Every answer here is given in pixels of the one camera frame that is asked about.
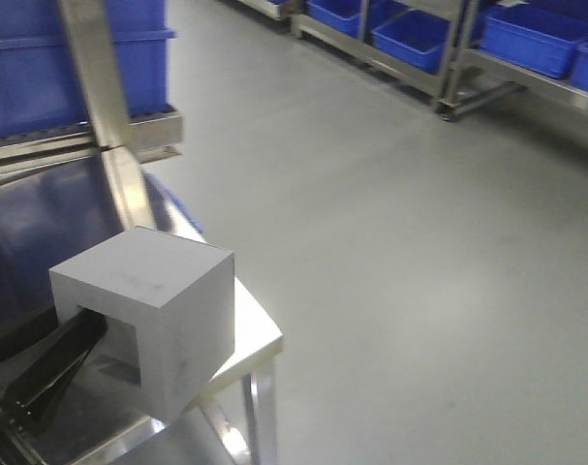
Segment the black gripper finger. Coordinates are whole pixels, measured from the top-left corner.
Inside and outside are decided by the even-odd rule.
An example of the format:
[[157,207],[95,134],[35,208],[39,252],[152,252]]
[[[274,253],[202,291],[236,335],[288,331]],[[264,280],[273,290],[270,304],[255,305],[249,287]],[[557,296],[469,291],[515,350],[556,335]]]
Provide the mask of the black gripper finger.
[[46,338],[48,346],[4,390],[2,405],[20,426],[49,424],[74,376],[108,330],[104,315],[83,309]]

